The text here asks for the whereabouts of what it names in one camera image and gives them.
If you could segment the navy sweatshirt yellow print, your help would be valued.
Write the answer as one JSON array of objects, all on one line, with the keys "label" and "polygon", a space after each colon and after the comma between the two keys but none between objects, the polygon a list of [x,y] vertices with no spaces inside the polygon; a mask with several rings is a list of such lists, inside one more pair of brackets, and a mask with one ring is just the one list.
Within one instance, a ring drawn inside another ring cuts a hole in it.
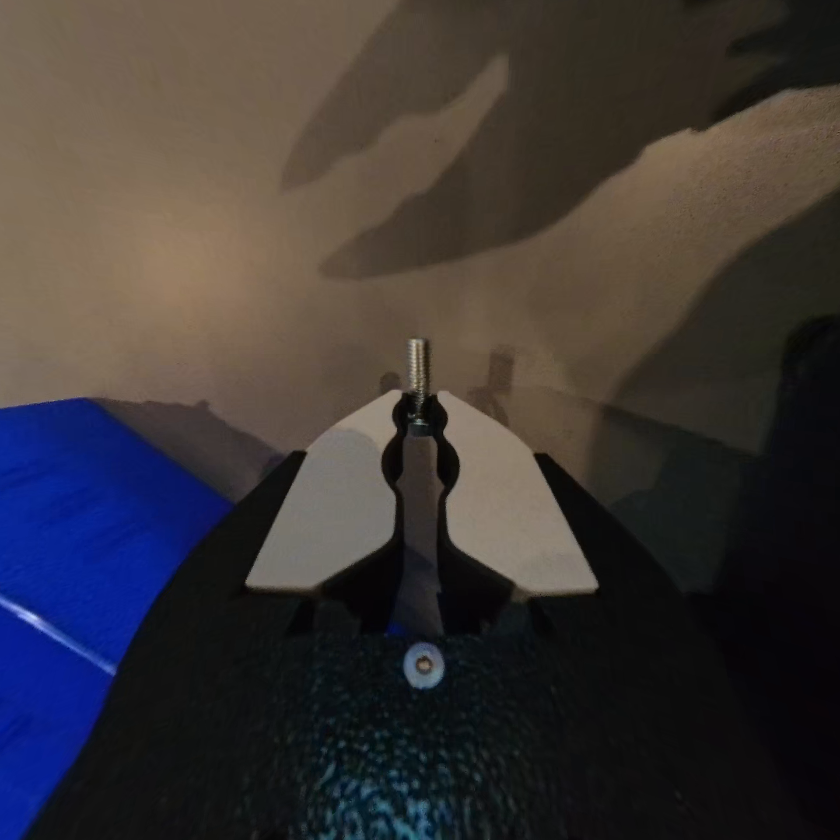
[{"label": "navy sweatshirt yellow print", "polygon": [[789,336],[715,591],[721,646],[803,821],[838,838],[839,327]]}]

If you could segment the blue plastic bin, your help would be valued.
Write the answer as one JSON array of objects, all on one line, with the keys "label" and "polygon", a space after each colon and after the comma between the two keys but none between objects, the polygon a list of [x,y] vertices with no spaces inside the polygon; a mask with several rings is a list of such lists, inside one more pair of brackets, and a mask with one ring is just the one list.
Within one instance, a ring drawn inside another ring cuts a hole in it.
[{"label": "blue plastic bin", "polygon": [[25,835],[154,599],[232,508],[92,401],[2,409],[2,838]]}]

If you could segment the silver hex bolt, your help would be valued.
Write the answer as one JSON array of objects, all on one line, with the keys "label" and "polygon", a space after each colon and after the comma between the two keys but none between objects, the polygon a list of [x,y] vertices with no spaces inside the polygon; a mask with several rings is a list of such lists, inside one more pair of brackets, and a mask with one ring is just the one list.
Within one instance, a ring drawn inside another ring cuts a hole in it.
[{"label": "silver hex bolt", "polygon": [[415,437],[432,434],[427,406],[432,394],[431,350],[426,338],[412,337],[406,342],[407,394],[410,403],[407,411],[408,426]]}]

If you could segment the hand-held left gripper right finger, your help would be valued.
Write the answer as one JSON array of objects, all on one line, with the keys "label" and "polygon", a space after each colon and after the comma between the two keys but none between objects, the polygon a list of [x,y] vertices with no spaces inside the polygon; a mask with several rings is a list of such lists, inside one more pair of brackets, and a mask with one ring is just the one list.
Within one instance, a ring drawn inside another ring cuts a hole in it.
[{"label": "hand-held left gripper right finger", "polygon": [[509,428],[437,394],[458,476],[444,503],[455,549],[498,574],[520,597],[590,595],[598,581],[535,454]]}]

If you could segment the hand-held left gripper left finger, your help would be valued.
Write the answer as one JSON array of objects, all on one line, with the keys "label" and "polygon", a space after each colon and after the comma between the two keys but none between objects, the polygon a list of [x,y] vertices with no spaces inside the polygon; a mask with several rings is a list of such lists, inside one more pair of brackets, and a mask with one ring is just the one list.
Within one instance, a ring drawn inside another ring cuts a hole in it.
[{"label": "hand-held left gripper left finger", "polygon": [[396,440],[402,397],[377,397],[309,445],[248,573],[249,590],[314,593],[395,535],[396,494],[383,457]]}]

